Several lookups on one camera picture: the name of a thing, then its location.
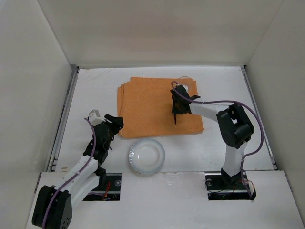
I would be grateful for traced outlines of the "white round plate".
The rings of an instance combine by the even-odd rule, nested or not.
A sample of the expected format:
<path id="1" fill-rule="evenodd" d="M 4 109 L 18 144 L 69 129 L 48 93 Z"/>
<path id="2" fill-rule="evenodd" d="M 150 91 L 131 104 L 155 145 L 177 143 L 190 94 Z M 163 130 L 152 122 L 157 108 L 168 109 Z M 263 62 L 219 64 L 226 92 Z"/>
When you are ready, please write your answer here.
<path id="1" fill-rule="evenodd" d="M 152 138 L 136 141 L 128 153 L 128 161 L 133 170 L 150 175 L 160 172 L 165 162 L 165 149 Z"/>

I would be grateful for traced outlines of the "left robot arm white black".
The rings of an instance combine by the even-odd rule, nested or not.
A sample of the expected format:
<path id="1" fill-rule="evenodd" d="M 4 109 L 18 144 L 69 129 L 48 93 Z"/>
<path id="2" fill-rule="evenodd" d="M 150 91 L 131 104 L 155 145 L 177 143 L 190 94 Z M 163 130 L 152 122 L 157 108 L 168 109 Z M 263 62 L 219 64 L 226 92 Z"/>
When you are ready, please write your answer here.
<path id="1" fill-rule="evenodd" d="M 55 185 L 44 185 L 38 192 L 31 223 L 41 229 L 66 229 L 71 223 L 73 209 L 90 192 L 106 185 L 104 163 L 114 137 L 123 129 L 123 118 L 106 114 L 100 117 L 92 110 L 85 118 L 92 131 L 80 160 Z"/>

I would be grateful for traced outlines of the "orange cloth placemat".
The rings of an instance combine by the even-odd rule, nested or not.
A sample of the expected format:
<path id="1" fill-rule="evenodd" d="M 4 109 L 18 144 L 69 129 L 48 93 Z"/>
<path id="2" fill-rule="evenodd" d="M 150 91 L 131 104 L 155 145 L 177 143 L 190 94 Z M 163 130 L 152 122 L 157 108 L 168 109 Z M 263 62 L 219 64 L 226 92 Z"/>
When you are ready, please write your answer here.
<path id="1" fill-rule="evenodd" d="M 174 123 L 170 78 L 131 77 L 117 91 L 117 112 L 123 117 L 123 138 L 200 133 L 199 115 L 184 114 Z"/>

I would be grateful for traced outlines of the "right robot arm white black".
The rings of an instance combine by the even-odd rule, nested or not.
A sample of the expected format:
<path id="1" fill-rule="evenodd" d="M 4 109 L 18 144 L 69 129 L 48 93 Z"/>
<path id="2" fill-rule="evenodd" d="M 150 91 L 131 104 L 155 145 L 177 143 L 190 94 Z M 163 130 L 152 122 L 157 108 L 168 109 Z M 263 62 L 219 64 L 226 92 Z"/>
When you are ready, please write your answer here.
<path id="1" fill-rule="evenodd" d="M 200 115 L 215 121 L 226 144 L 224 165 L 221 168 L 221 178 L 227 186 L 242 180 L 242 161 L 254 127 L 243 107 L 237 103 L 229 106 L 206 104 L 197 95 L 189 96 L 186 86 L 173 86 L 172 113 L 177 115 Z"/>

